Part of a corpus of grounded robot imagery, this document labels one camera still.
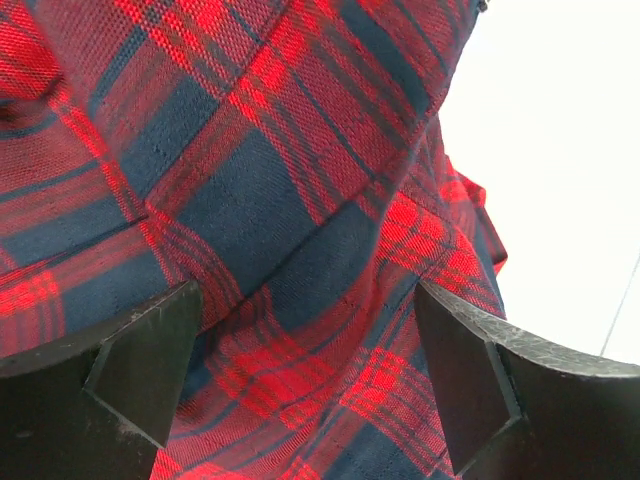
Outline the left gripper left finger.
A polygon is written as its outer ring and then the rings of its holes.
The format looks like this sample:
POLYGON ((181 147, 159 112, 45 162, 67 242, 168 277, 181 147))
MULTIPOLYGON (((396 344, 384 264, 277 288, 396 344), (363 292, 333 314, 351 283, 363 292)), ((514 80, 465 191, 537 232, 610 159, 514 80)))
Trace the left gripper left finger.
POLYGON ((187 282, 1 361, 4 479, 148 479, 202 315, 187 282))

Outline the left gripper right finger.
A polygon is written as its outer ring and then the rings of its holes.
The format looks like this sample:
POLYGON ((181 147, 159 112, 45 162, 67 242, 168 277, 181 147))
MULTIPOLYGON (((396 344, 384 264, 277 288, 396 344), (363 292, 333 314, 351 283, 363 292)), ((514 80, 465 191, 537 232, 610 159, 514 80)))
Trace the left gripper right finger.
POLYGON ((425 282, 415 314, 457 476, 638 478, 638 366, 543 339, 425 282))

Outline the red navy plaid skirt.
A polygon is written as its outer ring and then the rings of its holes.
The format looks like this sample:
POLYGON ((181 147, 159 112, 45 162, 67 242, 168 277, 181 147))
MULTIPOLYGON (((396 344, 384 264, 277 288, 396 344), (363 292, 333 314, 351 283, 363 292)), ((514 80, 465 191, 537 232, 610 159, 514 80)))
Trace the red navy plaid skirt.
POLYGON ((5 1, 1 353, 186 280, 157 479, 449 479, 420 281, 506 252, 439 110, 482 1, 5 1))

